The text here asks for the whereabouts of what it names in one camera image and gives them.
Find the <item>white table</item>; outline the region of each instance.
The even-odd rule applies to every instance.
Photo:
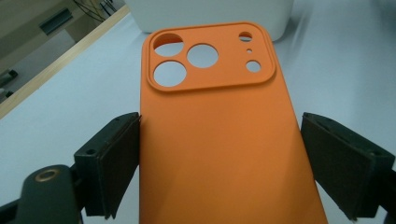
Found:
[[[305,111],[317,113],[396,154],[394,6],[369,0],[295,1],[287,31],[275,46],[299,122]],[[47,165],[73,164],[74,152],[111,119],[139,111],[146,36],[127,14],[6,113],[0,120],[0,204],[20,197],[22,181],[30,173]],[[22,93],[9,100],[18,102]],[[329,223],[351,223],[319,191]],[[384,217],[381,208],[376,219],[359,223],[382,223]],[[85,218],[85,223],[102,222],[101,217]],[[106,223],[137,222],[138,175],[117,219]]]

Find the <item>white box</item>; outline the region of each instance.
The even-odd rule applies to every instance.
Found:
[[[272,40],[289,21],[293,0],[124,0],[143,32],[229,21],[255,21]]]

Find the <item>cable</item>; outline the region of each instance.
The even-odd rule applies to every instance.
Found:
[[[96,14],[100,15],[100,12],[98,11],[98,9],[97,9],[97,8],[95,8],[95,11],[96,11]]]
[[[102,5],[102,3],[99,3],[102,9],[107,13],[108,16],[111,16],[110,13],[107,11],[107,9]]]
[[[97,13],[95,13],[94,11],[90,10],[89,8],[85,7],[85,6],[84,6],[83,4],[81,4],[80,2],[78,2],[78,1],[76,1],[76,0],[73,0],[73,2],[75,2],[76,5],[77,5],[87,16],[93,18],[94,20],[100,21],[100,22],[106,20],[105,18],[103,18],[103,17],[100,16],[99,14],[97,14]]]
[[[83,3],[83,2],[81,2],[81,0],[80,0],[80,2],[79,2],[80,4],[82,4],[84,7],[89,7],[89,8],[91,8],[91,10],[102,10],[100,7],[95,7],[95,6],[91,6],[91,5],[88,5],[88,4],[85,4],[85,3]]]
[[[107,6],[111,8],[111,10],[113,10],[114,12],[117,11],[117,10],[114,8],[114,6],[113,6],[112,3],[110,3],[108,0],[105,0],[105,2],[106,2],[106,4],[107,4]]]

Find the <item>phone case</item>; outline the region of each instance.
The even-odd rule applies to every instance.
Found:
[[[179,53],[156,52],[172,43],[183,44]],[[199,45],[215,50],[213,64],[190,59]],[[181,81],[159,83],[165,63],[182,67]],[[151,34],[142,52],[141,115],[140,223],[327,223],[271,38],[260,25]]]

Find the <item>wooden table edge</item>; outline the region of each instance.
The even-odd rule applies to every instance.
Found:
[[[55,74],[61,71],[66,65],[73,61],[82,51],[89,47],[99,37],[105,34],[111,27],[124,18],[129,13],[129,8],[123,6],[110,18],[96,27],[92,32],[82,38],[75,46],[59,57],[55,62],[32,78],[3,103],[0,104],[0,119],[17,107],[22,101],[38,90],[44,83],[50,80]]]

